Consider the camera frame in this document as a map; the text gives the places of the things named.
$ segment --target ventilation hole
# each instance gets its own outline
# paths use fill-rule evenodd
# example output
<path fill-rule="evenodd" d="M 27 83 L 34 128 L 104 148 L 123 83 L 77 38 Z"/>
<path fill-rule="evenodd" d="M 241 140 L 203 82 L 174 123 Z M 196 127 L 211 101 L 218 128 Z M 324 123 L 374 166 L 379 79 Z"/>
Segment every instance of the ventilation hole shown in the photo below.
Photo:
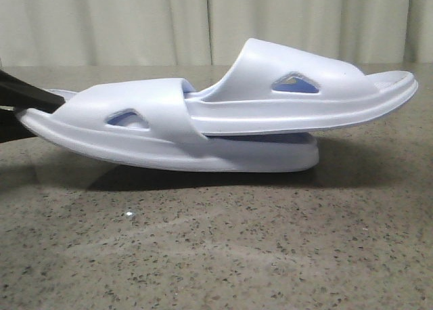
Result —
<path fill-rule="evenodd" d="M 272 90 L 298 93 L 318 93 L 319 90 L 311 83 L 297 76 L 289 76 L 273 84 Z"/>
<path fill-rule="evenodd" d="M 107 124 L 134 129 L 148 129 L 149 123 L 133 110 L 124 110 L 107 120 Z"/>

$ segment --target white curtain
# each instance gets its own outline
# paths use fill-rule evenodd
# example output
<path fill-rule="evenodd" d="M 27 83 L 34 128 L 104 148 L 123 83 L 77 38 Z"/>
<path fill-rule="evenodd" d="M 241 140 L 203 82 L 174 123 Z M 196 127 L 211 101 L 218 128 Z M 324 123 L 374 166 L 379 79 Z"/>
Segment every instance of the white curtain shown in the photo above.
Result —
<path fill-rule="evenodd" d="M 433 62 L 433 0 L 0 0 L 4 66 L 231 64 L 248 37 Z"/>

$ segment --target curtain fold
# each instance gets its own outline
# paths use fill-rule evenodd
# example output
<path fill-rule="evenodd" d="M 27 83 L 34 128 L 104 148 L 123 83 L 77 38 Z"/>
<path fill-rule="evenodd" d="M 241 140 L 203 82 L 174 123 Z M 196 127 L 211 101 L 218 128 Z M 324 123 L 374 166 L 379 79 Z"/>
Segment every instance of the curtain fold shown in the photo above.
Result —
<path fill-rule="evenodd" d="M 231 64 L 249 37 L 433 62 L 433 0 L 0 0 L 0 16 L 4 66 Z"/>

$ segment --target speckled countertop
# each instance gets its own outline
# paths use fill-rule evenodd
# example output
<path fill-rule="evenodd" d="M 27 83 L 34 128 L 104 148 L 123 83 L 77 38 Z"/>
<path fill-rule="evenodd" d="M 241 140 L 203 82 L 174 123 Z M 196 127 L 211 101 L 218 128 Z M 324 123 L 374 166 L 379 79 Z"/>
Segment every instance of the speckled countertop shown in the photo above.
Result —
<path fill-rule="evenodd" d="M 432 309 L 433 65 L 373 123 L 318 133 L 289 174 L 116 166 L 39 138 L 0 144 L 0 309 Z M 224 67 L 6 68 L 38 85 Z"/>

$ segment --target granite countertop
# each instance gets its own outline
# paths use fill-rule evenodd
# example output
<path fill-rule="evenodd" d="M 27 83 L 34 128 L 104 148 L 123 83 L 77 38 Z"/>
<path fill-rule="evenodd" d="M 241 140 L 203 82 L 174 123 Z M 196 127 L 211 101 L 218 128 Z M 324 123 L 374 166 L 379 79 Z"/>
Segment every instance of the granite countertop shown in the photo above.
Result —
<path fill-rule="evenodd" d="M 288 174 L 116 166 L 38 137 L 0 144 L 0 309 L 431 309 L 433 64 L 372 123 L 318 132 Z M 227 67 L 5 68 L 36 86 Z"/>

